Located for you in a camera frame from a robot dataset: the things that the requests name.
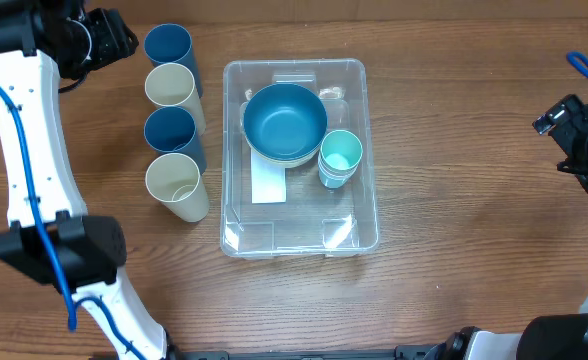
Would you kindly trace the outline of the dark blue bowl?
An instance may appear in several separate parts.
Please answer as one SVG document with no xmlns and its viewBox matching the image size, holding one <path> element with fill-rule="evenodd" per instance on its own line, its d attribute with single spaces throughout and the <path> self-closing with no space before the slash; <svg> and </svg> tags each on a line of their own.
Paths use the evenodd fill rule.
<svg viewBox="0 0 588 360">
<path fill-rule="evenodd" d="M 307 135 L 321 143 L 329 116 L 320 98 L 293 83 L 272 84 L 247 103 L 242 126 L 245 138 Z"/>
</svg>

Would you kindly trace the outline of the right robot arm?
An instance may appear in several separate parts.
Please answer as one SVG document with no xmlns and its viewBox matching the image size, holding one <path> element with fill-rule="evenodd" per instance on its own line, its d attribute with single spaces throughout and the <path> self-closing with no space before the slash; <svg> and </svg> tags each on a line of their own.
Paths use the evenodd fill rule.
<svg viewBox="0 0 588 360">
<path fill-rule="evenodd" d="M 565 153 L 557 170 L 574 175 L 588 194 L 588 104 L 565 96 L 540 116 L 533 128 L 548 134 Z M 578 314 L 540 316 L 522 333 L 497 334 L 476 327 L 453 333 L 427 359 L 588 359 L 588 297 Z"/>
</svg>

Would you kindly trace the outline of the mint green small cup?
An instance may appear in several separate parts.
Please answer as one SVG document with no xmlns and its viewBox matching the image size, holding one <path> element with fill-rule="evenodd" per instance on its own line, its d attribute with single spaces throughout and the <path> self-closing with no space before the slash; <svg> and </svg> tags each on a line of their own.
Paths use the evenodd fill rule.
<svg viewBox="0 0 588 360">
<path fill-rule="evenodd" d="M 331 131 L 321 143 L 321 162 L 339 173 L 354 170 L 359 165 L 362 156 L 363 146 L 360 139 L 348 130 Z"/>
</svg>

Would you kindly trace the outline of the dark blue tall cup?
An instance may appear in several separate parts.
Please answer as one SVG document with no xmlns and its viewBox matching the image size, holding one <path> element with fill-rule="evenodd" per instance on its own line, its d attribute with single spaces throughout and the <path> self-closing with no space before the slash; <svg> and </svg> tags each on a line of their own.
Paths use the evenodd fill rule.
<svg viewBox="0 0 588 360">
<path fill-rule="evenodd" d="M 181 107 L 155 110 L 144 124 L 144 138 L 158 154 L 181 153 L 192 158 L 203 174 L 207 160 L 193 116 Z"/>
<path fill-rule="evenodd" d="M 174 23 L 154 27 L 146 35 L 143 49 L 154 67 L 165 63 L 178 63 L 187 67 L 194 76 L 198 95 L 203 96 L 192 36 L 185 27 Z"/>
</svg>

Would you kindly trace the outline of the light blue small cup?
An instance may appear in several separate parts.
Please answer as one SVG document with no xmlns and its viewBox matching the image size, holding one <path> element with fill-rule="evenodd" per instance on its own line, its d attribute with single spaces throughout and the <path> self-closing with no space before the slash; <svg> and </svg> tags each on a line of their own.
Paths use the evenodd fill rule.
<svg viewBox="0 0 588 360">
<path fill-rule="evenodd" d="M 326 174 L 324 172 L 319 173 L 319 179 L 321 183 L 329 189 L 337 189 L 342 187 L 350 179 L 349 176 L 333 176 L 332 174 Z"/>
</svg>

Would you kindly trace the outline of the grey small cup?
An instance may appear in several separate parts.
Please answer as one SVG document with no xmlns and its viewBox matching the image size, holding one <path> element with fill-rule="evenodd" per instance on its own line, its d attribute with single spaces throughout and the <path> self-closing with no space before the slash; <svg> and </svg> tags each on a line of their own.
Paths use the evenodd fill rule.
<svg viewBox="0 0 588 360">
<path fill-rule="evenodd" d="M 329 156 L 329 159 L 320 155 L 318 158 L 318 166 L 319 171 L 325 176 L 342 178 L 352 176 L 358 168 L 358 163 L 351 166 L 350 162 L 342 155 L 332 154 Z"/>
</svg>

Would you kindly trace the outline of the cream bowl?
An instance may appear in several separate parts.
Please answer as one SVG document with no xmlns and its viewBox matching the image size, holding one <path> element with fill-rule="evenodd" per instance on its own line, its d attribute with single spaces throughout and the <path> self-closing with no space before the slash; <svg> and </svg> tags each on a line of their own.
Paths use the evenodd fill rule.
<svg viewBox="0 0 588 360">
<path fill-rule="evenodd" d="M 305 163 L 309 162 L 317 153 L 318 153 L 318 151 L 313 151 L 313 152 L 311 152 L 301 158 L 297 158 L 297 159 L 276 160 L 276 159 L 269 158 L 256 150 L 252 151 L 252 154 L 258 156 L 260 159 L 265 160 L 270 164 L 280 166 L 282 168 L 295 168 L 295 167 L 302 166 Z"/>
<path fill-rule="evenodd" d="M 250 148 L 262 158 L 286 167 L 296 167 L 307 162 L 320 149 L 321 143 L 313 137 L 288 135 L 274 137 L 249 137 L 246 141 Z"/>
</svg>

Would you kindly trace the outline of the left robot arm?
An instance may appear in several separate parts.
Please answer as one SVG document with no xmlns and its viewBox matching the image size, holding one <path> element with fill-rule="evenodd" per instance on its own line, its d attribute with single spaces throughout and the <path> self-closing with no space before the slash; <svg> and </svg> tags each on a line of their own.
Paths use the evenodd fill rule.
<svg viewBox="0 0 588 360">
<path fill-rule="evenodd" d="M 120 359 L 174 359 L 125 270 L 124 235 L 92 216 L 76 185 L 59 97 L 138 45 L 118 11 L 76 0 L 0 1 L 0 139 L 9 188 L 0 259 L 61 294 L 68 326 L 86 310 Z"/>
</svg>

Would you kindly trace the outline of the beige tall cup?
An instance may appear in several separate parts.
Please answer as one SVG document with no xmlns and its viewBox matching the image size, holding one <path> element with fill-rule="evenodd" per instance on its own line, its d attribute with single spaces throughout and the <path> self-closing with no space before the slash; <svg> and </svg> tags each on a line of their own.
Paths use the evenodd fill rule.
<svg viewBox="0 0 588 360">
<path fill-rule="evenodd" d="M 145 79 L 144 90 L 157 108 L 174 106 L 187 110 L 194 119 L 198 133 L 205 133 L 206 120 L 196 80 L 186 66 L 166 63 L 155 67 Z"/>
<path fill-rule="evenodd" d="M 197 163 L 181 153 L 156 158 L 147 168 L 148 193 L 185 222 L 195 223 L 209 212 L 209 198 Z"/>
</svg>

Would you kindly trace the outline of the pink small cup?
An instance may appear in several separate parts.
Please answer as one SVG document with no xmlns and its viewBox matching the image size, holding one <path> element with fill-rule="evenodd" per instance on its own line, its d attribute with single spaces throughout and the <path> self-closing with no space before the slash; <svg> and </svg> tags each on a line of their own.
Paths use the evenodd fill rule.
<svg viewBox="0 0 588 360">
<path fill-rule="evenodd" d="M 328 165 L 324 162 L 319 162 L 318 167 L 319 167 L 319 172 L 324 172 L 326 174 L 332 174 L 333 176 L 349 176 L 349 177 L 351 177 L 356 172 L 355 167 L 345 169 L 345 170 L 340 170 L 340 169 L 336 169 L 334 167 L 331 167 L 330 165 Z"/>
</svg>

